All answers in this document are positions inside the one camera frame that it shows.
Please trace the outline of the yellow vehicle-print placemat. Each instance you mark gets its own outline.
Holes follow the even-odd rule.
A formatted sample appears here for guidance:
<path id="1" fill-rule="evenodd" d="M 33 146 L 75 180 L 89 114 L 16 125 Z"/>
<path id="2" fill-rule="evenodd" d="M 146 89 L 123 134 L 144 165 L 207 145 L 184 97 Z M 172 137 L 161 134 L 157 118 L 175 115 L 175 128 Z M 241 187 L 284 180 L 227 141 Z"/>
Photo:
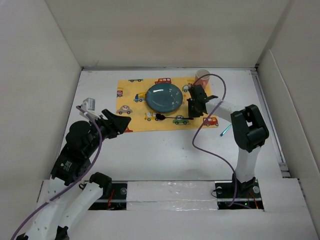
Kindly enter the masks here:
<path id="1" fill-rule="evenodd" d="M 218 117 L 189 118 L 188 102 L 194 76 L 132 78 L 117 83 L 116 114 L 130 117 L 127 133 L 217 128 Z"/>

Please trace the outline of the teal floral ceramic plate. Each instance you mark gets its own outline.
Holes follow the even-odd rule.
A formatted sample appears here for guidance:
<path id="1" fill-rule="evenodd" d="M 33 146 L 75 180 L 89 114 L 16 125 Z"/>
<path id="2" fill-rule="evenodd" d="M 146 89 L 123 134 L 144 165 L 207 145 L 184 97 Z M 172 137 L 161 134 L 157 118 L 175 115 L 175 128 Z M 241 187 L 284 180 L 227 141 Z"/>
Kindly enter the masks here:
<path id="1" fill-rule="evenodd" d="M 183 102 L 182 91 L 172 83 L 151 86 L 145 95 L 146 104 L 157 113 L 175 112 Z"/>

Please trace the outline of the purple iridescent spoon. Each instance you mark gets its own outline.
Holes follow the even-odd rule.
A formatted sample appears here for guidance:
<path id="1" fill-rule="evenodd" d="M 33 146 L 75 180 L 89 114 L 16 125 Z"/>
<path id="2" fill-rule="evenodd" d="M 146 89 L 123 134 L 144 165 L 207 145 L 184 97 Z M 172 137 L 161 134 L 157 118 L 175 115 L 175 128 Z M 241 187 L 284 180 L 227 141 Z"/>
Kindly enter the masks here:
<path id="1" fill-rule="evenodd" d="M 160 113 L 157 113 L 155 115 L 155 117 L 158 119 L 158 120 L 165 120 L 165 119 L 181 119 L 181 120 L 194 120 L 193 117 L 183 117 L 183 116 L 175 116 L 175 117 L 172 117 L 172 116 L 165 116 L 163 114 L 160 114 Z"/>

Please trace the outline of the iridescent blue-green fork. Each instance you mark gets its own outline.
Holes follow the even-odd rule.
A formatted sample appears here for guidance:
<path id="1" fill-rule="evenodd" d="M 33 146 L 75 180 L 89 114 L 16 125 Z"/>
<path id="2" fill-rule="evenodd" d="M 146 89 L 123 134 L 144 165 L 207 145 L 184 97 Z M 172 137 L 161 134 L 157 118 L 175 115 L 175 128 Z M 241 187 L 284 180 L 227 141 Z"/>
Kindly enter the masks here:
<path id="1" fill-rule="evenodd" d="M 220 136 L 220 137 L 223 137 L 223 136 L 226 134 L 226 132 L 227 132 L 231 127 L 232 127 L 232 124 L 230 124 L 228 127 L 226 127 L 226 129 L 223 130 L 223 132 L 222 132 L 219 136 Z"/>

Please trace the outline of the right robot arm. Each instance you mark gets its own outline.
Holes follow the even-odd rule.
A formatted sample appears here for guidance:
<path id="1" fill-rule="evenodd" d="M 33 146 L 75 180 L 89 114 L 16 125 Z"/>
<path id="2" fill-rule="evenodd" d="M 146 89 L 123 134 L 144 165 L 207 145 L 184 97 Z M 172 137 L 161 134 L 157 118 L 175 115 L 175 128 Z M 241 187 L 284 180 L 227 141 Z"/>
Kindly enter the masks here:
<path id="1" fill-rule="evenodd" d="M 238 146 L 238 159 L 232 174 L 231 191 L 243 197 L 255 183 L 258 154 L 269 137 L 269 130 L 258 106 L 239 106 L 215 95 L 207 96 L 202 86 L 189 88 L 188 116 L 199 118 L 214 113 L 232 125 L 233 137 Z"/>

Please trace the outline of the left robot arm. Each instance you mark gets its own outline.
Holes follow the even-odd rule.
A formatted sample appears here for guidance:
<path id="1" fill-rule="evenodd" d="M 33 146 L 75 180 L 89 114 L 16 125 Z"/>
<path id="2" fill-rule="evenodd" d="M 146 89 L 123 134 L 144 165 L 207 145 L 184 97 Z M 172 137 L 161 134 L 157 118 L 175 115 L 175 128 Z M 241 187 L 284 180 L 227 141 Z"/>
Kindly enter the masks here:
<path id="1" fill-rule="evenodd" d="M 21 223 L 13 240 L 68 240 L 92 204 L 113 194 L 112 178 L 96 172 L 71 201 L 73 191 L 96 163 L 103 141 L 123 134 L 131 118 L 107 109 L 101 116 L 80 106 L 77 109 L 86 119 L 70 126 L 66 144 L 50 172 L 45 201 Z"/>

